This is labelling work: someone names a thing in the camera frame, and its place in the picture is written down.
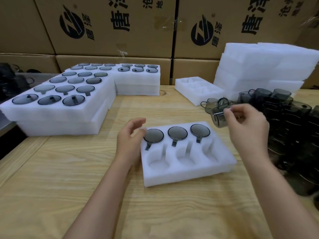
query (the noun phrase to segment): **hand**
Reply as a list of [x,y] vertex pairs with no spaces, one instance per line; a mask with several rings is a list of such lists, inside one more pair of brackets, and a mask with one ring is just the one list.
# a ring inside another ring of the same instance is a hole
[[224,115],[230,139],[242,159],[268,156],[269,123],[261,112],[249,104],[238,104],[225,109]]
[[145,122],[146,118],[129,120],[119,131],[116,143],[116,160],[121,160],[130,167],[138,161],[141,154],[141,141],[146,134],[146,130],[140,129],[134,136],[131,136],[131,134]]

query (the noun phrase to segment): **cup handle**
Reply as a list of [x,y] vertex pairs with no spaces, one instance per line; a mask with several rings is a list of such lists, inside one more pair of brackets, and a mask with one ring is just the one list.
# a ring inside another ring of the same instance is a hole
[[202,101],[201,103],[200,103],[200,106],[202,107],[202,108],[205,108],[206,106],[202,106],[202,103],[207,103],[207,101]]

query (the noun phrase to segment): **wood grain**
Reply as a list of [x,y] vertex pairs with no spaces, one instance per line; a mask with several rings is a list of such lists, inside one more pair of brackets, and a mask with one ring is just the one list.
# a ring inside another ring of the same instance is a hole
[[[132,168],[115,238],[271,239],[228,129],[216,128],[203,108],[172,86],[161,89],[159,97],[117,96],[98,135],[28,138],[7,155],[10,166],[0,161],[0,176],[6,178],[0,238],[61,238],[109,167],[118,131],[129,119],[146,117],[147,126],[207,121],[238,163],[230,173],[150,188],[144,188],[142,166]],[[299,91],[296,97],[314,105],[319,91]],[[310,199],[302,201],[319,220]]]

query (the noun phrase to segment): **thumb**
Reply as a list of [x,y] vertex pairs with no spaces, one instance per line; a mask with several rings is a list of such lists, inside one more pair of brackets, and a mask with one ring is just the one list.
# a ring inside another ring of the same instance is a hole
[[228,109],[228,108],[224,109],[224,116],[225,116],[225,119],[227,121],[227,125],[229,128],[232,128],[232,127],[237,126],[239,124],[234,113],[230,109]]
[[140,128],[139,131],[134,135],[134,139],[141,141],[146,135],[146,128]]

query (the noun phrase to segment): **forearm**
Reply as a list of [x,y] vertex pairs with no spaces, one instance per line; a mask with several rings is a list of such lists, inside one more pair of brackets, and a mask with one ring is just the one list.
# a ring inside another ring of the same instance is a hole
[[130,166],[114,159],[64,239],[111,238]]
[[268,155],[263,155],[263,159],[244,157],[243,162],[273,238],[319,238],[318,223],[303,207],[296,193],[270,162]]

